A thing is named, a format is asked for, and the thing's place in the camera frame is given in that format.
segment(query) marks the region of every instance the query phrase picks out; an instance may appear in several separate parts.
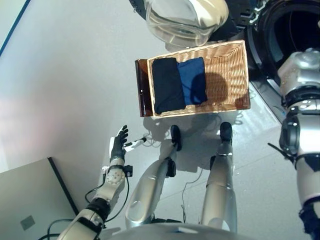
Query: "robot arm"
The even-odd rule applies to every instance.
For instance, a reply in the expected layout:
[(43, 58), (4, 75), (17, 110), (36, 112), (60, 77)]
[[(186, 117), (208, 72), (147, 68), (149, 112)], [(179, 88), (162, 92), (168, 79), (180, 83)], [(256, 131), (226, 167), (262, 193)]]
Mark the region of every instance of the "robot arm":
[(125, 187), (125, 153), (140, 146), (145, 139), (128, 143), (128, 129), (125, 125), (110, 141), (110, 165), (105, 182), (99, 188), (90, 204), (83, 209), (69, 226), (60, 234), (58, 240), (97, 240), (104, 222), (116, 205), (119, 194)]
[(297, 171), (304, 230), (320, 239), (320, 52), (294, 52), (278, 70), (287, 109), (279, 145)]

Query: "wicker basket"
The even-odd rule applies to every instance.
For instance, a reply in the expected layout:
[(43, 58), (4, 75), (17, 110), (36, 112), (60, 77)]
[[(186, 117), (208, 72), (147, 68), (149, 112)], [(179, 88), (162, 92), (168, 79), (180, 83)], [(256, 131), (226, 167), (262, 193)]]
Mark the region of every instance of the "wicker basket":
[[(178, 62), (203, 57), (205, 93), (208, 98), (200, 105), (185, 109), (155, 112), (155, 90), (152, 63), (155, 59), (176, 58)], [(248, 63), (245, 41), (216, 43), (156, 56), (147, 60), (151, 105), (154, 117), (174, 117), (202, 113), (218, 113), (250, 108)]]

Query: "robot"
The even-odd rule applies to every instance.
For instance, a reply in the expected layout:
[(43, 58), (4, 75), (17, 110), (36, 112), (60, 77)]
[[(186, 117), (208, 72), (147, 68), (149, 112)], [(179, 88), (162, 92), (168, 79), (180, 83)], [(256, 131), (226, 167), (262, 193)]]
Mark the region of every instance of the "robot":
[[(299, 213), (304, 230), (313, 240), (320, 239), (320, 52), (308, 49), (293, 53), (278, 70), (281, 78), (282, 105), (286, 118), (282, 123), (279, 145), (273, 148), (290, 160), (297, 171), (297, 188), (302, 209)], [(220, 126), (221, 143), (210, 160), (202, 218), (199, 225), (156, 219), (164, 179), (174, 177), (176, 165), (172, 156), (181, 149), (178, 126), (173, 125), (171, 146), (152, 163), (140, 178), (125, 213), (127, 230), (111, 240), (246, 240), (237, 234), (237, 207), (233, 190), (232, 127)], [(128, 136), (124, 126), (110, 141), (110, 165), (103, 186), (58, 240), (98, 240), (105, 221), (124, 189), (130, 167), (125, 166), (126, 150), (144, 139), (125, 145)]]

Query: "floor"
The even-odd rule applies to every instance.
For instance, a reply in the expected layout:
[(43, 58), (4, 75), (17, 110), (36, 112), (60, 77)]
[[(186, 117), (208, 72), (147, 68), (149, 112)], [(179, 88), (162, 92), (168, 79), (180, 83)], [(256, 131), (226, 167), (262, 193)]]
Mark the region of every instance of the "floor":
[[(183, 139), (182, 150), (176, 156), (177, 174), (165, 180), (155, 216), (182, 221), (182, 191), (186, 182), (193, 182), (199, 177), (196, 182), (188, 184), (184, 192), (186, 222), (197, 224), (201, 219), (209, 176), (209, 159), (215, 154), (220, 141), (218, 129), (220, 123), (228, 121), (233, 129), (233, 184), (238, 233), (257, 240), (308, 239), (298, 217), (300, 205), (295, 170), (290, 162), (267, 145), (268, 142), (278, 143), (281, 125), (252, 85), (250, 99), (249, 110), (160, 120), (145, 118), (143, 124), (148, 142), (126, 156), (128, 163), (134, 166), (130, 192), (146, 167), (157, 159), (162, 144), (166, 145), (170, 125), (177, 124)], [(124, 192), (119, 198), (120, 206)], [(124, 224), (122, 212), (107, 226), (123, 230)]]
[[(164, 53), (165, 44), (150, 34), (128, 0), (31, 1), (0, 58), (0, 143), (8, 168), (53, 157), (81, 209), (85, 193), (99, 181), (99, 169), (108, 164), (109, 139), (122, 125), (128, 124), (130, 141), (148, 138), (125, 157), (133, 165), (131, 194), (176, 124), (183, 138), (177, 174), (165, 180), (155, 214), (182, 220), (182, 190), (203, 169), (184, 193), (186, 220), (196, 224), (219, 125), (228, 121), (238, 232), (259, 240), (309, 239), (298, 217), (295, 169), (267, 146), (278, 143), (281, 125), (254, 88), (249, 110), (139, 117), (134, 61)], [(125, 191), (111, 216), (124, 198)], [(119, 228), (125, 230), (124, 211), (108, 224), (109, 232)]]

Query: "folded towel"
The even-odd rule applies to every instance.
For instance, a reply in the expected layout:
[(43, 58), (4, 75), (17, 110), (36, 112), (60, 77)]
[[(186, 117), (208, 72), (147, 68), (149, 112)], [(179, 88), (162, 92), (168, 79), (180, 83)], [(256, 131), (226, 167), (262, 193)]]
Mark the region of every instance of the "folded towel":
[(178, 63), (184, 102), (186, 105), (207, 101), (205, 63), (202, 57)]
[(152, 63), (154, 110), (157, 114), (185, 109), (184, 92), (173, 57), (156, 59)]

